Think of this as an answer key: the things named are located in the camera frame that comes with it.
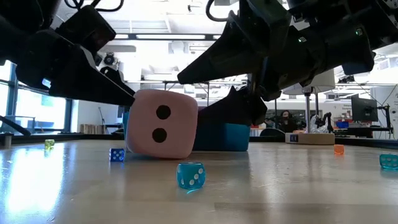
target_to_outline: translucent blue die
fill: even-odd
[[[205,166],[201,162],[182,162],[176,174],[178,186],[183,189],[199,189],[206,180]]]
[[[109,150],[109,161],[123,162],[123,160],[124,160],[124,149],[110,149]]]
[[[398,170],[398,156],[391,154],[381,154],[380,166],[383,169]]]

